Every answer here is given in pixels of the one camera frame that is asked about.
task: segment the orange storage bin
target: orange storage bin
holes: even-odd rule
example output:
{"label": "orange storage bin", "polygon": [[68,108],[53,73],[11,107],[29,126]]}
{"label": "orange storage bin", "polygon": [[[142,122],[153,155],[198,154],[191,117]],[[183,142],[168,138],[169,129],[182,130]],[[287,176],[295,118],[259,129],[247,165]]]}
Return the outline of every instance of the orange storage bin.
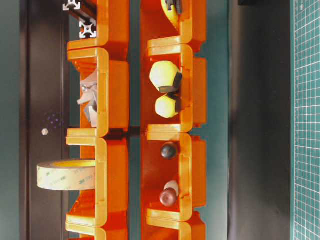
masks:
{"label": "orange storage bin", "polygon": [[[161,147],[173,142],[178,155],[161,156]],[[179,196],[171,207],[161,204],[159,196],[167,182],[177,176]],[[206,142],[187,133],[141,135],[141,208],[149,218],[188,221],[193,209],[206,204]]]}
{"label": "orange storage bin", "polygon": [[126,60],[130,38],[130,1],[97,0],[96,38],[68,43],[68,51],[103,47],[113,60]]}
{"label": "orange storage bin", "polygon": [[142,216],[142,240],[206,240],[206,225],[198,212],[187,222]]}
{"label": "orange storage bin", "polygon": [[188,44],[195,52],[207,39],[207,1],[181,0],[178,29],[166,17],[161,0],[142,0],[140,10],[141,49]]}
{"label": "orange storage bin", "polygon": [[103,227],[89,227],[67,223],[65,228],[68,232],[80,234],[80,238],[72,238],[72,240],[127,240],[127,213],[112,213],[109,219],[110,221]]}
{"label": "orange storage bin", "polygon": [[80,108],[80,128],[68,129],[69,137],[104,137],[109,129],[128,131],[130,120],[130,74],[125,61],[110,60],[103,48],[68,51],[68,60],[80,72],[84,80],[98,71],[97,128],[91,128]]}
{"label": "orange storage bin", "polygon": [[95,159],[95,189],[84,190],[66,215],[66,224],[102,227],[112,213],[128,209],[128,146],[125,138],[67,137],[82,146],[80,157]]}
{"label": "orange storage bin", "polygon": [[[207,61],[194,57],[190,46],[172,45],[148,48],[141,68],[141,130],[142,132],[182,132],[207,122]],[[156,113],[156,100],[163,96],[150,81],[155,62],[171,61],[183,75],[179,97],[182,111],[163,118]]]}

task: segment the dark green wall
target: dark green wall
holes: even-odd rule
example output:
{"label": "dark green wall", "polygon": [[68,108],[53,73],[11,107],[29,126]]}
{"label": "dark green wall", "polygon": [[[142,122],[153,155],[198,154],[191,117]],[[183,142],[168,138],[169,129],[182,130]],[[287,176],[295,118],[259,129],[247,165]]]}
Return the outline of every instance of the dark green wall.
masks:
{"label": "dark green wall", "polygon": [[0,234],[19,239],[19,0],[0,6]]}

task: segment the brown knob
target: brown knob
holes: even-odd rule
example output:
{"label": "brown knob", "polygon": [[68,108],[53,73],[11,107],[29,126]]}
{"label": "brown knob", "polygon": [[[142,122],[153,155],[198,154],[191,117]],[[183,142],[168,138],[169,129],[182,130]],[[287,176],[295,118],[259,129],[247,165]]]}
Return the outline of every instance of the brown knob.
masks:
{"label": "brown knob", "polygon": [[169,187],[161,192],[160,202],[165,207],[173,206],[176,203],[176,201],[177,201],[177,193],[173,188]]}

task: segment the screw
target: screw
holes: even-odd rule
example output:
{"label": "screw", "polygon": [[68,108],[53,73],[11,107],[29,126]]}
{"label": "screw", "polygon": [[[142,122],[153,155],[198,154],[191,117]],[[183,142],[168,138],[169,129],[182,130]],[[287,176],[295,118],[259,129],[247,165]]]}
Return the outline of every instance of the screw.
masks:
{"label": "screw", "polygon": [[43,135],[43,136],[47,136],[47,135],[49,134],[49,130],[46,129],[46,128],[42,129],[41,132],[42,132],[42,135]]}

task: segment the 3m tape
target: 3m tape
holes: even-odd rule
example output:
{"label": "3m tape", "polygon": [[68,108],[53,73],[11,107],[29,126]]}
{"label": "3m tape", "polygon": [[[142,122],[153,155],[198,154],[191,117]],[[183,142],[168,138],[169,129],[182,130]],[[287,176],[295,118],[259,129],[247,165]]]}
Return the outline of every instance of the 3m tape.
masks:
{"label": "3m tape", "polygon": [[37,165],[37,186],[58,191],[89,190],[96,187],[95,160],[67,160]]}

